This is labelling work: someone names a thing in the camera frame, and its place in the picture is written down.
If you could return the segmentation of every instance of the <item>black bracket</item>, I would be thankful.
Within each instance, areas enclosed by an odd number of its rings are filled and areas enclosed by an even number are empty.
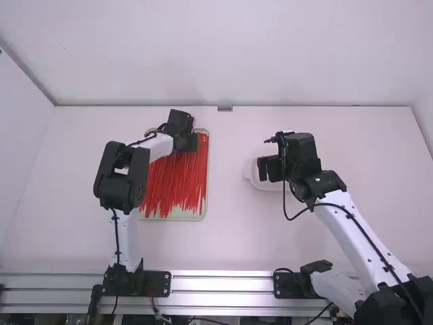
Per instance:
[[[319,298],[311,284],[313,272],[326,272],[332,269],[332,263],[325,259],[306,264],[296,272],[274,272],[273,294],[277,299]]]
[[[276,299],[305,299],[318,297],[308,278],[301,273],[275,272],[273,295]]]
[[[92,325],[97,314],[97,304],[102,297],[153,297],[170,295],[171,273],[168,271],[145,271],[143,259],[137,270],[127,272],[124,265],[109,266],[102,284],[93,286],[87,312],[86,325]]]

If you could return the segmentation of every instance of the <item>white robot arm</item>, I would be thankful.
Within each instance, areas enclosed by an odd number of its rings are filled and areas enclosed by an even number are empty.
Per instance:
[[[399,284],[388,269],[389,267],[381,261],[383,257],[402,282],[408,281],[408,275],[412,272],[376,236],[356,207],[349,192],[336,190],[327,193],[325,198],[316,201],[316,204],[323,203],[344,207],[351,214],[351,217],[347,217],[347,213],[329,205],[317,205],[314,209],[316,216],[331,231],[344,254],[348,257],[359,277],[359,282],[347,278],[335,270],[322,273],[314,272],[311,274],[311,282],[318,295],[334,302],[353,318],[357,301],[366,300],[370,294],[379,291],[380,284],[387,284],[388,286]]]
[[[114,214],[116,252],[110,267],[121,265],[131,273],[138,268],[141,257],[134,224],[137,219],[130,213],[144,200],[150,163],[173,152],[197,151],[198,138],[192,132],[193,121],[190,114],[171,110],[167,123],[145,134],[144,139],[128,145],[107,143],[93,193],[101,206],[111,209]]]
[[[257,158],[259,179],[283,181],[283,211],[294,220],[310,210],[327,226],[354,267],[359,281],[333,270],[325,261],[308,270],[314,291],[355,319],[355,324],[433,324],[433,281],[416,278],[369,227],[346,185],[334,171],[323,171],[310,133],[279,131],[265,141],[278,154]],[[307,208],[288,217],[285,186]]]

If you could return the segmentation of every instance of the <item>white wall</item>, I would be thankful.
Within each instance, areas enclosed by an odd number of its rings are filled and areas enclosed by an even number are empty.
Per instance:
[[[53,104],[4,51],[0,53],[0,112],[1,246],[53,112]]]
[[[433,139],[432,12],[429,0],[4,0],[0,37],[63,105],[411,104]]]
[[[263,140],[275,130],[293,127],[315,136],[323,168],[337,171],[395,256],[414,272],[433,275],[433,161],[410,108],[235,107],[232,113],[217,112],[216,107],[183,109],[197,118],[197,127],[210,132],[208,210],[200,222],[139,221],[134,229],[147,268],[296,269],[328,259],[350,271],[316,216],[287,222],[281,192],[259,191],[243,177],[252,158],[275,153],[276,147]],[[102,150],[110,140],[141,137],[166,121],[168,111],[56,109],[0,262],[25,262],[33,270],[48,265],[69,272],[105,269],[114,252],[113,225],[108,223],[110,212],[92,193]],[[288,195],[288,214],[303,208]]]

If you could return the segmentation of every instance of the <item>black cable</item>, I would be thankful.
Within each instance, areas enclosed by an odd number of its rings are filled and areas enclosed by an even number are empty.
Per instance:
[[[112,216],[111,220],[114,220],[114,235],[116,236],[117,266],[119,266],[120,265],[120,245],[119,245],[119,233],[118,233],[118,222],[117,222],[119,218],[117,217],[116,211],[114,209],[110,208],[110,210],[113,211],[113,216]],[[114,302],[114,308],[113,308],[113,311],[111,312],[112,315],[114,315],[114,312],[116,311],[118,300],[119,300],[119,294],[117,292],[116,293],[116,301]]]
[[[146,142],[147,140],[153,139],[154,137],[156,137],[156,132],[151,131],[147,135],[145,135],[144,139],[133,142],[132,144],[129,144],[127,146],[128,147],[138,146],[139,144],[142,144],[143,142]]]
[[[320,313],[318,313],[314,318],[311,318],[307,323],[305,323],[303,325],[309,325],[312,322],[314,322],[315,320],[317,320],[320,316],[322,316],[322,314],[326,311],[326,309],[328,309],[331,306],[332,306],[332,303],[328,303],[327,306],[325,308],[323,308]]]
[[[188,320],[188,322],[186,323],[186,325],[188,325],[188,324],[191,323],[193,320],[195,320],[196,317],[197,317],[197,316],[194,316],[193,318],[190,318],[190,319]]]
[[[195,317],[195,316],[188,321],[187,325],[189,323],[191,323],[193,320],[204,320],[206,322],[210,322],[210,323],[214,323],[214,324],[219,324],[219,325],[230,325],[228,323],[222,323],[222,322],[218,322],[216,320],[209,320],[208,318],[199,318],[199,317]]]
[[[286,271],[286,272],[289,272],[289,273],[293,273],[293,271],[291,270],[291,269],[288,269],[288,268],[286,268],[286,267],[278,267],[273,273],[274,273],[274,275],[275,275],[275,273],[277,273],[278,271]]]

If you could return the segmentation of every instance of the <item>wire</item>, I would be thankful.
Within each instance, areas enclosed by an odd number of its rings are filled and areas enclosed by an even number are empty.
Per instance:
[[[214,323],[214,324],[219,324],[219,325],[229,325],[228,323],[222,323],[222,322],[218,322],[217,320],[209,320],[208,318],[199,318],[199,317],[193,317],[190,320],[188,320],[188,323],[191,323],[193,320],[204,320],[206,322],[210,322],[210,323]]]
[[[322,314],[326,311],[326,309],[328,309],[329,307],[331,307],[333,305],[333,303],[328,303],[327,306],[325,308],[322,309],[322,311],[320,313],[318,313],[315,317],[311,318],[307,323],[303,324],[303,325],[309,325],[312,322],[314,322],[315,320],[317,320],[320,316],[322,316]]]
[[[292,221],[295,220],[298,216],[295,216],[293,218],[290,218],[289,216],[287,216],[287,211],[286,211],[286,156],[287,156],[287,144],[286,144],[286,139],[283,135],[279,136],[281,141],[283,142],[283,150],[281,152],[281,172],[283,174],[283,212],[284,212],[284,217],[286,217],[286,219],[288,221]],[[296,195],[295,195],[295,191],[293,189],[293,186],[289,183],[289,188],[291,193],[293,194],[293,196],[301,203],[304,203],[303,200],[299,199]]]
[[[189,323],[191,323],[193,320],[195,320],[197,316],[194,316],[193,318],[191,318],[190,320],[188,320],[188,322],[186,323],[186,325],[188,325]]]
[[[286,271],[286,272],[289,272],[289,273],[293,273],[293,271],[291,269],[288,269],[286,267],[278,267],[273,273],[275,274],[278,271]]]
[[[117,266],[120,265],[120,245],[119,245],[119,233],[118,233],[118,217],[117,213],[113,208],[110,208],[110,210],[113,212],[112,220],[114,220],[114,235],[116,236],[116,255],[117,255]],[[116,301],[114,302],[114,308],[111,312],[112,315],[114,315],[114,312],[117,308],[117,302],[119,300],[119,294],[117,292],[116,283],[114,283],[114,288],[116,289]]]
[[[148,134],[145,134],[144,139],[142,139],[142,140],[138,140],[138,141],[136,141],[136,142],[133,142],[132,144],[129,144],[129,145],[127,145],[127,146],[128,146],[128,147],[138,146],[139,144],[142,144],[143,142],[146,142],[147,140],[153,139],[153,138],[155,138],[156,136],[157,136],[157,135],[156,135],[156,132],[150,131]]]

